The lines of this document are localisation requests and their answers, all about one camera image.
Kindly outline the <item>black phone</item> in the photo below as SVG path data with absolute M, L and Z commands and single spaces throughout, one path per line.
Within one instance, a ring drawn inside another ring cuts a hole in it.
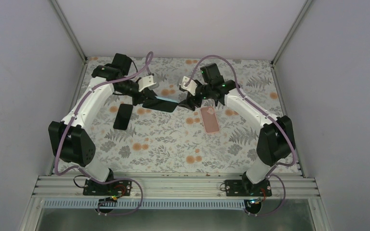
M 121 104 L 116 119 L 113 124 L 113 129 L 117 130 L 127 130 L 133 111 L 133 105 L 131 104 Z
M 145 99 L 145 101 L 142 104 L 142 107 L 155 111 L 172 113 L 176 109 L 178 104 L 179 104 L 178 101 L 156 97 L 154 99 Z

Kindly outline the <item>pink phone case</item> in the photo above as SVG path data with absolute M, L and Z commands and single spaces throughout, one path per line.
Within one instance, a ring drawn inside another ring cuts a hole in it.
M 200 114 L 206 133 L 210 134 L 220 131 L 219 122 L 213 107 L 210 106 L 201 108 Z

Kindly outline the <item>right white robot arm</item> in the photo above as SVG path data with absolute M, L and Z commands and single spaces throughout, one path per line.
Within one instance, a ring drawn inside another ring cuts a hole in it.
M 276 116 L 251 99 L 240 87 L 237 76 L 225 81 L 217 64 L 200 68 L 204 84 L 192 77 L 182 77 L 181 91 L 187 92 L 186 100 L 180 106 L 195 110 L 203 100 L 212 99 L 237 112 L 257 130 L 256 153 L 258 158 L 242 175 L 242 191 L 253 196 L 260 190 L 260 183 L 268 178 L 278 166 L 290 167 L 296 164 L 296 145 L 291 119 Z

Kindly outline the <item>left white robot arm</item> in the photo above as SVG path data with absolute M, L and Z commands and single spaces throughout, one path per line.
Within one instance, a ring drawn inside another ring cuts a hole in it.
M 49 125 L 56 175 L 61 176 L 77 169 L 96 183 L 95 187 L 101 194 L 113 192 L 116 179 L 112 171 L 95 157 L 95 144 L 86 128 L 92 125 L 105 100 L 115 92 L 115 84 L 127 83 L 149 70 L 153 56 L 154 53 L 150 51 L 145 58 L 145 65 L 131 75 L 125 75 L 115 64 L 99 65 L 93 70 L 92 79 L 77 104 L 60 122 L 53 121 Z

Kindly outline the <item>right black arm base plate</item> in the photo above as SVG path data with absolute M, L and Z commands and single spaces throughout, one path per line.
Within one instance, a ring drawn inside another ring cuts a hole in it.
M 227 197 L 272 196 L 270 181 L 266 179 L 257 184 L 242 180 L 225 180 L 224 184 Z

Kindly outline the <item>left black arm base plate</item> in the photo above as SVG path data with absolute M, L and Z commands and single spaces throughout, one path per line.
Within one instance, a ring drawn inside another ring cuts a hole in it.
M 130 196 L 131 180 L 119 180 L 111 184 L 99 184 L 86 180 L 83 195 L 85 196 Z

